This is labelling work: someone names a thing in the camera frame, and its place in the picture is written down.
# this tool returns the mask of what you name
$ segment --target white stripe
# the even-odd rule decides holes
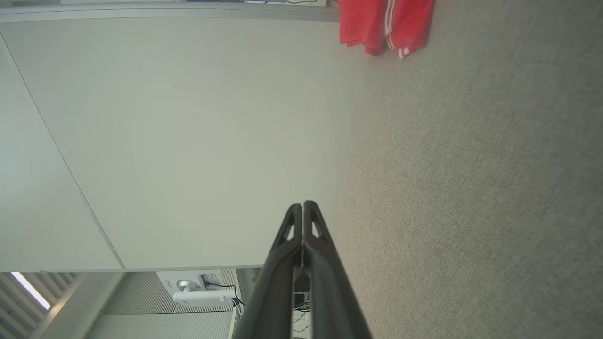
[[[385,10],[385,35],[389,35],[391,33],[391,17],[394,13],[394,4],[396,0],[387,0],[387,9]]]
[[[387,45],[390,47],[390,49],[396,49],[396,47],[394,46],[394,42],[391,41],[391,36],[387,36]]]

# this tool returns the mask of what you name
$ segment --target ceiling light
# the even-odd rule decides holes
[[[13,277],[15,279],[17,279],[21,285],[23,285],[23,287],[25,287],[25,289],[34,297],[36,298],[36,300],[42,305],[42,307],[44,307],[45,309],[49,309],[50,308],[50,304],[46,301],[46,299],[44,299],[44,297],[42,297],[42,295],[40,293],[38,293],[38,291],[36,291],[36,289],[31,286],[30,282],[27,281],[27,279],[25,277],[23,277],[23,275],[19,272],[11,272],[10,274],[13,275]]]

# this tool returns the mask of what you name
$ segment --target metal frame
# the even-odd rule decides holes
[[[135,2],[0,8],[0,22],[102,19],[114,17],[221,17],[338,22],[332,7],[229,4],[219,2]]]

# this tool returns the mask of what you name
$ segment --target carpet floor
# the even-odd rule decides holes
[[[370,60],[336,244],[375,339],[603,333],[603,3],[439,0]]]

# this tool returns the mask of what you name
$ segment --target red cloth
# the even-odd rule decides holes
[[[339,42],[364,44],[379,55],[385,46],[400,58],[423,46],[433,0],[340,0]]]

